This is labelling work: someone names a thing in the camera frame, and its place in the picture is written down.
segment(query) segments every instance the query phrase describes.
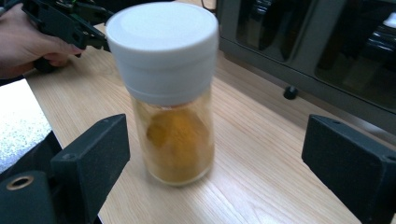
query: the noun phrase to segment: spice jar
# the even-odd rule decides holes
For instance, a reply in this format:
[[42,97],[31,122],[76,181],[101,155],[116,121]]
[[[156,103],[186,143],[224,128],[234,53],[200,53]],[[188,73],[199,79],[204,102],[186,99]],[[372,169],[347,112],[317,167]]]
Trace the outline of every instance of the spice jar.
[[106,34],[132,95],[148,171],[174,186],[202,177],[214,160],[216,18],[190,4],[149,3],[115,14]]

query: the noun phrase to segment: black device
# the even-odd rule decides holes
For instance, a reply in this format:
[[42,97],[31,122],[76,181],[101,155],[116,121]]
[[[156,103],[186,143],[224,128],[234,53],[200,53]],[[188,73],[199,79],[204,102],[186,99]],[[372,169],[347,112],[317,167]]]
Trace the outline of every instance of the black device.
[[294,87],[290,99],[307,92],[396,134],[393,12],[382,0],[218,0],[219,47]]
[[123,114],[99,120],[63,150],[50,133],[0,175],[0,221],[100,224],[99,210],[129,159]]
[[392,221],[396,151],[338,120],[311,115],[302,158],[361,223]]

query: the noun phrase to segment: black knob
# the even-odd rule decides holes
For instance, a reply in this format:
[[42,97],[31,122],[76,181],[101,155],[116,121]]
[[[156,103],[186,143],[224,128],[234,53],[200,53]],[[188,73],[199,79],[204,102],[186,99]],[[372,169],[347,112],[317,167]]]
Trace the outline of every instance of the black knob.
[[283,92],[283,97],[288,100],[294,100],[297,97],[297,94],[298,90],[293,86],[289,86],[285,89],[285,92]]

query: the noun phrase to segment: black machine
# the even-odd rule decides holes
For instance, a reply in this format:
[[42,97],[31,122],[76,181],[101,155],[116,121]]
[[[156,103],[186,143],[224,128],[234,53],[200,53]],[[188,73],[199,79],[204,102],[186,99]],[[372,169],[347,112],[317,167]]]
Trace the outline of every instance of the black machine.
[[219,47],[396,135],[394,13],[389,0],[218,0]]

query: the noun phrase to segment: yellow powder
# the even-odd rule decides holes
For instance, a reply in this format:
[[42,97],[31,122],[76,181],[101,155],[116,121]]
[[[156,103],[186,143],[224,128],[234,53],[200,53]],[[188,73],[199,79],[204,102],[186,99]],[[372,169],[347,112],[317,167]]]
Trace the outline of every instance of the yellow powder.
[[154,115],[146,137],[147,166],[165,182],[194,179],[213,161],[210,132],[188,108]]

